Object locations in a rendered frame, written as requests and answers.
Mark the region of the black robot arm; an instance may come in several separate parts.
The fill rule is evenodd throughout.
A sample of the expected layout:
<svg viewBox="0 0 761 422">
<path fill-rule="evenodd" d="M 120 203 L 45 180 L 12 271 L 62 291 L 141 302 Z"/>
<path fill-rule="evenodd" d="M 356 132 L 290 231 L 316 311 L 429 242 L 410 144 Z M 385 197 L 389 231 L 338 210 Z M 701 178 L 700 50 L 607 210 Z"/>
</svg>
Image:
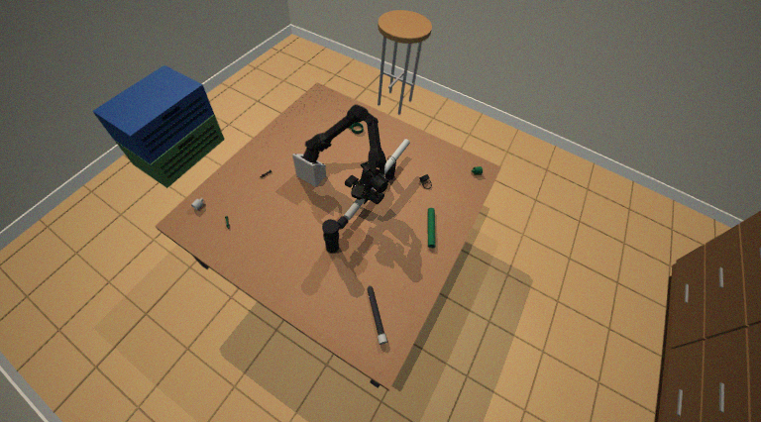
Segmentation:
<svg viewBox="0 0 761 422">
<path fill-rule="evenodd" d="M 361 163 L 363 168 L 362 180 L 369 182 L 370 185 L 378 192 L 382 193 L 387 189 L 389 180 L 384 177 L 384 167 L 386 165 L 386 159 L 384 152 L 381 149 L 381 140 L 379 133 L 379 120 L 368 112 L 368 109 L 354 104 L 347 112 L 347 115 L 333 125 L 324 133 L 313 136 L 310 140 L 305 142 L 306 150 L 301 156 L 309 162 L 317 163 L 319 153 L 331 146 L 331 141 L 348 127 L 354 123 L 365 121 L 368 126 L 370 151 L 369 162 Z M 376 169 L 379 168 L 379 169 Z M 356 182 L 354 188 L 351 191 L 351 195 L 357 199 L 366 199 L 368 188 L 365 184 Z"/>
</svg>

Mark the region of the light grey cylindrical pipe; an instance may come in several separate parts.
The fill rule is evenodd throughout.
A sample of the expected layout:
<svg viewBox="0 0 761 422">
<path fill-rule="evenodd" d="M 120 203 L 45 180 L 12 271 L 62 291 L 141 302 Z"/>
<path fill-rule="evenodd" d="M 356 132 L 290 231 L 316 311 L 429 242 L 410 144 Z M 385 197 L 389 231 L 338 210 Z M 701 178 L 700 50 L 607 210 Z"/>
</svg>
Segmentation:
<svg viewBox="0 0 761 422">
<path fill-rule="evenodd" d="M 395 159 L 398 159 L 400 155 L 404 152 L 404 150 L 407 148 L 407 146 L 410 144 L 410 142 L 405 139 L 400 146 L 396 149 L 396 151 L 392 154 L 392 156 L 388 159 L 386 162 L 386 165 L 384 167 L 384 175 L 389 171 L 389 169 L 393 166 L 395 163 Z M 395 158 L 395 159 L 394 159 Z M 354 214 L 358 211 L 358 209 L 362 206 L 362 204 L 365 202 L 365 199 L 357 199 L 353 205 L 349 208 L 349 210 L 345 213 L 344 217 L 346 217 L 348 220 L 351 220 L 351 218 L 354 216 Z"/>
</svg>

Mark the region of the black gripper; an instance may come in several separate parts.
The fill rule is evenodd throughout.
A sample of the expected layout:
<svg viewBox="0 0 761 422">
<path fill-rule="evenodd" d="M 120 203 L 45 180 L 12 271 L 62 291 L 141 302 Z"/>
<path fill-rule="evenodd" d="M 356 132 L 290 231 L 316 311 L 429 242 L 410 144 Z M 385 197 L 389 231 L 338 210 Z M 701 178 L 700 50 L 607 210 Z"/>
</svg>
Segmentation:
<svg viewBox="0 0 761 422">
<path fill-rule="evenodd" d="M 355 186 L 355 184 L 356 184 L 356 182 L 357 182 L 358 180 L 359 180 L 358 178 L 356 178 L 356 177 L 354 177 L 353 175 L 351 175 L 350 177 L 348 177 L 348 178 L 345 180 L 345 185 L 346 185 L 346 186 L 348 186 L 348 187 L 350 188 L 350 187 L 352 187 L 352 185 L 354 184 L 354 185 L 353 185 L 353 188 L 354 188 L 354 186 Z M 361 184 L 365 184 L 365 185 L 366 185 L 366 187 L 368 188 L 368 190 L 367 190 L 367 192 L 368 192 L 368 195 L 367 195 L 367 197 L 366 197 L 366 199 L 365 199 L 365 202 L 364 202 L 364 204 L 365 204 L 365 203 L 366 203 L 368 200 L 370 200 L 370 201 L 372 200 L 372 202 L 374 202 L 374 203 L 376 203 L 376 204 L 379 204 L 379 203 L 380 203 L 380 202 L 383 200 L 383 198 L 384 198 L 384 194 L 383 194 L 383 193 L 378 193 L 377 191 L 373 190 L 373 189 L 372 189 L 372 186 L 370 185 L 370 183 L 369 183 L 369 182 L 364 182 L 364 181 L 362 180 L 362 178 L 359 180 L 359 182 L 360 182 Z M 353 188 L 352 188 L 352 189 L 353 189 Z"/>
</svg>

